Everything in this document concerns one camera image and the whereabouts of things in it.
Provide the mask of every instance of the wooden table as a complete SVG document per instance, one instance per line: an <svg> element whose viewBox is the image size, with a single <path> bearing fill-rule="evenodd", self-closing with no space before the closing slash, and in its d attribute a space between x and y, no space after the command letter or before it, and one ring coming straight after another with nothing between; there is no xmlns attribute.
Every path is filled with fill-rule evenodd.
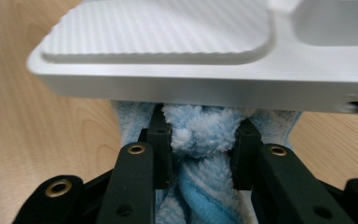
<svg viewBox="0 0 358 224"><path fill-rule="evenodd" d="M120 140L110 102L56 95L25 68L30 51L79 0L0 0L0 223L43 181L111 169ZM358 116L305 113L291 136L320 179L358 176Z"/></svg>

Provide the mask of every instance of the cloth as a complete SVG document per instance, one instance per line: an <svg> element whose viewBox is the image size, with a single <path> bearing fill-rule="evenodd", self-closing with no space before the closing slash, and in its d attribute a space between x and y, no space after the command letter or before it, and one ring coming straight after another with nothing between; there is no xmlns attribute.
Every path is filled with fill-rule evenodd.
<svg viewBox="0 0 358 224"><path fill-rule="evenodd" d="M135 142L147 128L155 104L114 103L122 145ZM156 223L257 223L250 191L233 188L227 152L235 131L249 118L264 143L291 147L288 135L299 112L165 105L172 125L174 184L156 192Z"/></svg>

